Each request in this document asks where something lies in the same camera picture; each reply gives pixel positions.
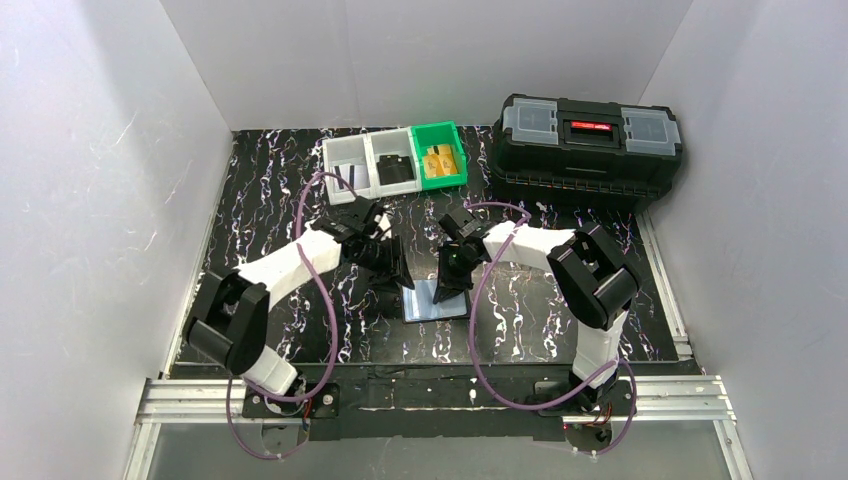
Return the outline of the silver card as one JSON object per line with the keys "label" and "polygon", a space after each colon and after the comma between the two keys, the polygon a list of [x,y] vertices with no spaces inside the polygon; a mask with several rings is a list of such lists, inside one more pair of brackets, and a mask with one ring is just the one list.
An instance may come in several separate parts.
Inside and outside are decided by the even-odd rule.
{"label": "silver card", "polygon": [[333,172],[339,175],[354,190],[369,189],[370,175],[366,164],[344,163],[333,166]]}

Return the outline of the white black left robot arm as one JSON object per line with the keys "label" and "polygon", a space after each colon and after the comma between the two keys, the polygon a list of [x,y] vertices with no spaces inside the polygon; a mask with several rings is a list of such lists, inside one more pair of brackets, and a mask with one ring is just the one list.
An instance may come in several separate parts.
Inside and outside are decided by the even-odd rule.
{"label": "white black left robot arm", "polygon": [[387,209],[358,197],[343,215],[315,220],[294,241],[259,260],[208,269],[182,338],[260,394],[283,403],[303,402],[329,378],[323,376],[310,391],[295,395],[299,372],[268,346],[268,316],[279,301],[309,282],[327,296],[321,275],[344,263],[369,272],[375,289],[393,292],[414,286]]}

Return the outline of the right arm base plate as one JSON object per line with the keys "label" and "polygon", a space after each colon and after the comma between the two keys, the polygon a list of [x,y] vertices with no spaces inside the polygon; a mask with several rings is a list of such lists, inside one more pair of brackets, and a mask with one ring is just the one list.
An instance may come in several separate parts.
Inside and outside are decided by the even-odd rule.
{"label": "right arm base plate", "polygon": [[[536,382],[526,402],[542,404],[553,401],[566,394],[568,387],[567,382]],[[630,382],[616,380],[600,395],[587,387],[561,404],[539,410],[538,414],[542,417],[574,417],[577,423],[600,424],[613,418],[627,417],[634,398]]]}

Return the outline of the black card holder wallet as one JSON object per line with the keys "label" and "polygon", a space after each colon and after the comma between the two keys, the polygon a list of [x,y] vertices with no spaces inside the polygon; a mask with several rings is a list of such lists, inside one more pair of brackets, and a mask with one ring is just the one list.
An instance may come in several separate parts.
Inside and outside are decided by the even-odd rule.
{"label": "black card holder wallet", "polygon": [[436,279],[414,281],[414,288],[401,288],[403,321],[408,324],[467,319],[470,300],[467,292],[450,299],[434,302]]}

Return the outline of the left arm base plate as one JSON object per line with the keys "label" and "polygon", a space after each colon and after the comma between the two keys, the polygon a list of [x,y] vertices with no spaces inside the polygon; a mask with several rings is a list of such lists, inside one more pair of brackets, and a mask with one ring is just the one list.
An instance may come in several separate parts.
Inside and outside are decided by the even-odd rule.
{"label": "left arm base plate", "polygon": [[314,397],[299,403],[268,399],[248,387],[241,415],[248,419],[331,419],[340,412],[341,389],[337,383],[326,384]]}

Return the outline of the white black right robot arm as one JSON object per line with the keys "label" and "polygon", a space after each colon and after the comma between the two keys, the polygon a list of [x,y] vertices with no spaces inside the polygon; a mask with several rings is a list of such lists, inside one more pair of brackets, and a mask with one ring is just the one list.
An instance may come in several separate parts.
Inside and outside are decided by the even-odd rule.
{"label": "white black right robot arm", "polygon": [[552,230],[518,222],[489,224],[465,208],[444,214],[447,236],[438,254],[435,304],[469,292],[481,264],[517,263],[554,276],[566,306],[578,322],[569,389],[529,410],[576,403],[594,408],[617,381],[618,345],[623,324],[641,287],[641,278],[621,249],[598,224]]}

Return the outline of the gold card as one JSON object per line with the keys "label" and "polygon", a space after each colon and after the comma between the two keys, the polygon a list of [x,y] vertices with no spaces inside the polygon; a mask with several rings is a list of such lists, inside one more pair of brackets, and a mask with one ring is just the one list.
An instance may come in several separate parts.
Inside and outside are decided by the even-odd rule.
{"label": "gold card", "polygon": [[452,147],[447,144],[437,145],[437,147],[444,170],[444,174],[442,176],[456,175],[458,173],[458,168]]}

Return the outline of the tan credit card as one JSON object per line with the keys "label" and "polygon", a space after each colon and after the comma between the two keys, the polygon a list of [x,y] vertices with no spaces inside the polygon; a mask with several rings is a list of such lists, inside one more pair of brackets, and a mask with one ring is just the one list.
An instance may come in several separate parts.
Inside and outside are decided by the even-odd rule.
{"label": "tan credit card", "polygon": [[425,177],[428,179],[438,178],[444,174],[438,147],[430,147],[422,158]]}

